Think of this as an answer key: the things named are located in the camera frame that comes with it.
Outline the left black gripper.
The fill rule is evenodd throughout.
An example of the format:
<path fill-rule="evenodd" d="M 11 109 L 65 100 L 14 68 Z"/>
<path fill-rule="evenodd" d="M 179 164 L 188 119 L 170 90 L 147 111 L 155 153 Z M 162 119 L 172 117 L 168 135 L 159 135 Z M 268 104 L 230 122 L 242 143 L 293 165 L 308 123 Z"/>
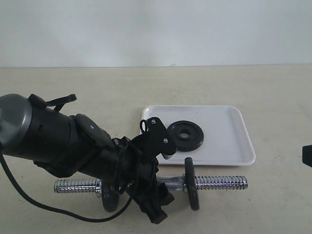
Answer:
<path fill-rule="evenodd" d="M 114 161 L 111 165 L 111 196 L 119 197 L 130 190 L 140 210 L 150 222 L 159 224 L 168 216 L 162 210 L 174 201 L 164 182 L 154 181 L 158 171 L 159 141 L 153 136 L 113 138 Z"/>

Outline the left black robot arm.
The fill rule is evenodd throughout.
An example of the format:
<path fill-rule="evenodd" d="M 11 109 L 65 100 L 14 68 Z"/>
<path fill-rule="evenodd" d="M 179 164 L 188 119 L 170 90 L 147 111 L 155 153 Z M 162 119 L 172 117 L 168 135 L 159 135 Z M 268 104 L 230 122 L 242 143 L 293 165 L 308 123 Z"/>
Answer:
<path fill-rule="evenodd" d="M 164 124 L 151 117 L 140 122 L 141 134 L 135 138 L 111 138 L 86 115 L 61 113 L 75 100 L 73 94 L 51 101 L 33 94 L 1 96 L 0 154 L 31 160 L 63 185 L 77 172 L 92 176 L 113 217 L 121 213 L 119 196 L 127 193 L 152 223 L 162 222 L 167 217 L 162 207 L 174 197 L 157 181 L 157 156 L 177 151 Z"/>

